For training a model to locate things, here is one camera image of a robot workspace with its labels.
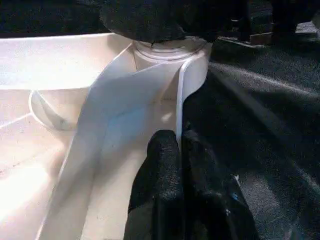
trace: black cloth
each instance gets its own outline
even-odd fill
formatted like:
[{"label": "black cloth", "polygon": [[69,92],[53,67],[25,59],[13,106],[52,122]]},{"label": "black cloth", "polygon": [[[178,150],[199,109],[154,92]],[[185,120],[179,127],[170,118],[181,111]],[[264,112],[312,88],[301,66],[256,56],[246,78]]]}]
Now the black cloth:
[{"label": "black cloth", "polygon": [[160,130],[151,138],[132,186],[124,239],[183,239],[184,220],[182,163],[176,135]]},{"label": "black cloth", "polygon": [[320,239],[319,53],[319,40],[219,40],[206,82],[184,102],[184,129],[239,175],[263,240]]}]

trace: black fabric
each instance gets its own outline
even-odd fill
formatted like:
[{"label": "black fabric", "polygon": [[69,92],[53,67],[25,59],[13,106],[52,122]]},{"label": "black fabric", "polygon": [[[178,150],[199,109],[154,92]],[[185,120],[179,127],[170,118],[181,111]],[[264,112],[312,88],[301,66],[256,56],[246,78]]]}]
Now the black fabric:
[{"label": "black fabric", "polygon": [[93,0],[2,0],[0,38],[109,32]]},{"label": "black fabric", "polygon": [[276,31],[288,31],[298,23],[309,22],[320,8],[318,0],[271,0]]},{"label": "black fabric", "polygon": [[319,53],[319,40],[217,41],[205,84],[183,105],[184,131],[239,175],[263,240],[320,239]]},{"label": "black fabric", "polygon": [[186,239],[259,239],[235,176],[218,161],[210,144],[185,129],[182,155]]},{"label": "black fabric", "polygon": [[157,43],[200,36],[208,42],[230,19],[233,0],[108,0],[101,10],[112,32]]},{"label": "black fabric", "polygon": [[184,233],[181,157],[173,131],[151,138],[132,186],[125,240],[178,240]]}]

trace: black object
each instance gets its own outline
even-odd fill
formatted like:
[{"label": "black object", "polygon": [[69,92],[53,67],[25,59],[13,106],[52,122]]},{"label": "black object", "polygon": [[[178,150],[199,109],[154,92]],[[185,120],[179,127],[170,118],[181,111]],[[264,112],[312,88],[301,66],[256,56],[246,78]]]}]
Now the black object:
[{"label": "black object", "polygon": [[183,105],[184,131],[239,175],[263,240],[320,239],[319,52],[319,40],[217,40],[204,85]]},{"label": "black object", "polygon": [[184,234],[181,157],[173,131],[151,138],[132,186],[125,240],[179,240]]},{"label": "black object", "polygon": [[213,42],[230,18],[234,0],[108,0],[104,25],[127,38],[157,43],[200,36]]},{"label": "black object", "polygon": [[218,161],[210,144],[185,129],[182,156],[186,239],[258,240],[237,179]]}]

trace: white plastic tray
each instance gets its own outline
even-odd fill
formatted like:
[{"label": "white plastic tray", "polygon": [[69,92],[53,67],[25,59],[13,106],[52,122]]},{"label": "white plastic tray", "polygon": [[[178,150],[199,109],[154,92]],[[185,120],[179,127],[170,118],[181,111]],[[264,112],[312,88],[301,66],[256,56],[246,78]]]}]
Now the white plastic tray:
[{"label": "white plastic tray", "polygon": [[[205,81],[211,45],[190,41],[193,40],[181,46],[175,43],[169,51],[167,45],[150,48],[144,43],[130,42],[119,54],[115,54],[119,48],[108,49],[116,56],[109,64],[105,60],[106,67],[82,106],[37,239],[123,238],[132,183],[146,157],[150,137],[157,130],[170,129],[180,142],[183,101]],[[71,78],[66,81],[66,89],[74,89]],[[46,84],[49,90],[38,87],[29,98],[32,115],[50,133],[66,133],[63,130],[74,127],[74,118],[66,114],[69,111],[59,111],[55,106],[68,103],[68,95],[57,98],[59,94],[50,94],[52,90],[59,91],[57,87]],[[49,96],[40,90],[47,91]]]},{"label": "white plastic tray", "polygon": [[130,43],[112,33],[0,39],[1,240],[37,236],[89,87]]}]

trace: white plastic surface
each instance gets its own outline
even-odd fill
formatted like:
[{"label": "white plastic surface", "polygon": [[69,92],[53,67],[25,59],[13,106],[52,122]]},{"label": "white plastic surface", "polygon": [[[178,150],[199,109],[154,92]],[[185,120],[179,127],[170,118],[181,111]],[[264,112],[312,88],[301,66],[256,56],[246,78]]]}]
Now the white plastic surface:
[{"label": "white plastic surface", "polygon": [[183,101],[205,81],[210,50],[158,62],[131,45],[105,68],[82,108],[39,240],[123,238],[148,141],[177,126],[180,139]]},{"label": "white plastic surface", "polygon": [[1,240],[37,236],[75,134],[57,129],[76,126],[90,85],[130,43],[112,33],[0,39]]},{"label": "white plastic surface", "polygon": [[[113,33],[0,39],[2,212],[24,200],[0,219],[0,239],[33,240],[37,229],[39,240],[123,238],[150,137],[170,129],[180,140],[183,102],[207,74],[210,44],[171,44],[138,48]],[[15,161],[26,164],[6,168]]]}]

